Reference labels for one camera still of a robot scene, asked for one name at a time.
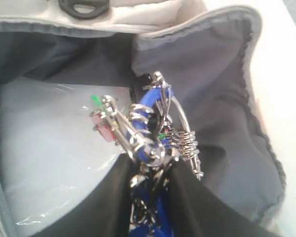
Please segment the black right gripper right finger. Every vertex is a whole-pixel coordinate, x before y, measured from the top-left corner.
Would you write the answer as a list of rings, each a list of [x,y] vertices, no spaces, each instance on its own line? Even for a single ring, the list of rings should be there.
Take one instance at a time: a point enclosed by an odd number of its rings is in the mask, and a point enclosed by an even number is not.
[[[176,237],[273,237],[217,198],[180,160],[169,172],[171,222]]]

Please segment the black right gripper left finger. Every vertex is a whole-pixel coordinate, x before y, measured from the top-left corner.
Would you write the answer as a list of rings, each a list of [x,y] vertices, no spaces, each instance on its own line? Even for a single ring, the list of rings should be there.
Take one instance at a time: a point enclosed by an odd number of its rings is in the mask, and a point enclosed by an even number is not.
[[[129,181],[134,163],[120,154],[100,184],[72,211],[37,237],[127,237],[131,215]]]

